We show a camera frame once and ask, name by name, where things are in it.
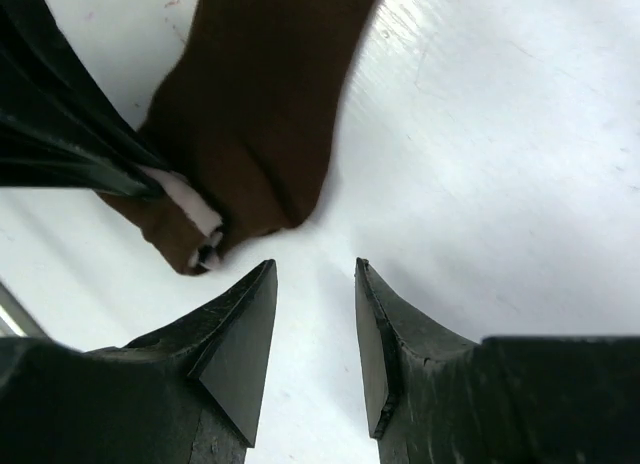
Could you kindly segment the brown striped sock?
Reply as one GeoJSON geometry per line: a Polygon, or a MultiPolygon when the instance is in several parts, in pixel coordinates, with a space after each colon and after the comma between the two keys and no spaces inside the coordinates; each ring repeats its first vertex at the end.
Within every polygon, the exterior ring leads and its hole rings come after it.
{"type": "Polygon", "coordinates": [[[140,135],[159,199],[105,195],[179,274],[303,224],[328,172],[341,92],[378,0],[198,0],[140,135]]]}

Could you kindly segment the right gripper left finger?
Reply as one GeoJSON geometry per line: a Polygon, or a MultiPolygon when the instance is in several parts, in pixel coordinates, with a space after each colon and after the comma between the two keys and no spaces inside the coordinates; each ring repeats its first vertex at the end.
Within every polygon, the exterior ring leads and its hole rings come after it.
{"type": "Polygon", "coordinates": [[[124,347],[1,341],[5,463],[241,463],[255,444],[277,267],[124,347]]]}

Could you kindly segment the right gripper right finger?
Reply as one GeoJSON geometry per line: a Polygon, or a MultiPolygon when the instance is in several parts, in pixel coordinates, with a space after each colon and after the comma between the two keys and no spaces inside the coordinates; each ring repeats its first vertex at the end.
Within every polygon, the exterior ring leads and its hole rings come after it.
{"type": "Polygon", "coordinates": [[[364,259],[355,311],[368,431],[384,463],[635,463],[635,336],[472,342],[364,259]]]}

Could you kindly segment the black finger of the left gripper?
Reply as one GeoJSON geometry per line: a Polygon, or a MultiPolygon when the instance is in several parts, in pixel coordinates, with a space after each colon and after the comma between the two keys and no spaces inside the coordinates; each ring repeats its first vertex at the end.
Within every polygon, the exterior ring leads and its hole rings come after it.
{"type": "Polygon", "coordinates": [[[165,161],[120,116],[45,0],[1,0],[1,184],[157,198],[165,161]]]}

